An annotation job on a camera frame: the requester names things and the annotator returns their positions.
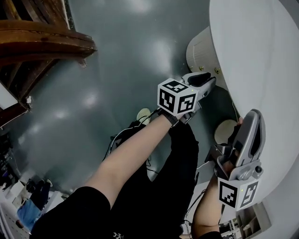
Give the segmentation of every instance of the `forearm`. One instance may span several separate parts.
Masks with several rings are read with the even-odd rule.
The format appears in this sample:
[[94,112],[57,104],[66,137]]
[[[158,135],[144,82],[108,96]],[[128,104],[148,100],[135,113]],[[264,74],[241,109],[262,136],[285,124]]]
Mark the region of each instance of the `forearm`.
[[104,193],[112,206],[124,183],[147,160],[170,127],[171,123],[163,115],[157,117],[114,150],[101,163],[86,186]]
[[212,177],[203,198],[199,202],[192,223],[192,234],[195,238],[206,231],[219,231],[218,222],[221,217],[221,203],[219,202],[218,182]]

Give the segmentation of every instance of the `white cube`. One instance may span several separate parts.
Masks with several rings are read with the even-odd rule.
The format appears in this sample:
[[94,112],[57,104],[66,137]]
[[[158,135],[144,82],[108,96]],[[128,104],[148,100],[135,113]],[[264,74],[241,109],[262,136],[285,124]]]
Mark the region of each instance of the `white cube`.
[[250,177],[246,181],[227,181],[218,177],[219,200],[236,211],[253,204],[260,179]]
[[195,109],[198,91],[174,79],[158,85],[158,106],[173,116],[192,112]]

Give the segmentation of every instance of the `person's left arm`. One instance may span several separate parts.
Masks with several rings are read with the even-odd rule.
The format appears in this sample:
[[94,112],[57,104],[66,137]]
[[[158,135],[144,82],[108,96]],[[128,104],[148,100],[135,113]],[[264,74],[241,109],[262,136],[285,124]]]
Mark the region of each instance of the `person's left arm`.
[[172,124],[160,115],[122,143],[85,184],[103,193],[112,207],[125,182],[142,166]]

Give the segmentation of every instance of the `black sleeve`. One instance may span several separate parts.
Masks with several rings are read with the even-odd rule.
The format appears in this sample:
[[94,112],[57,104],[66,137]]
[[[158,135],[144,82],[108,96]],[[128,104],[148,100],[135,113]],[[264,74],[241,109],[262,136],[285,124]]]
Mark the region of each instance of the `black sleeve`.
[[222,239],[220,232],[208,232],[202,235],[199,239]]
[[94,188],[82,187],[43,215],[30,238],[107,238],[109,214],[108,199]]

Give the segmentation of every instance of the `white wall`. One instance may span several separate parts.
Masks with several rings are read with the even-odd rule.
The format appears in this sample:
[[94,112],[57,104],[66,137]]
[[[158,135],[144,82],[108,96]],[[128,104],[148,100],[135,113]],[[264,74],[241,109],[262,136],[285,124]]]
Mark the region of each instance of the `white wall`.
[[263,203],[272,227],[255,239],[291,238],[299,227],[299,156],[282,182]]

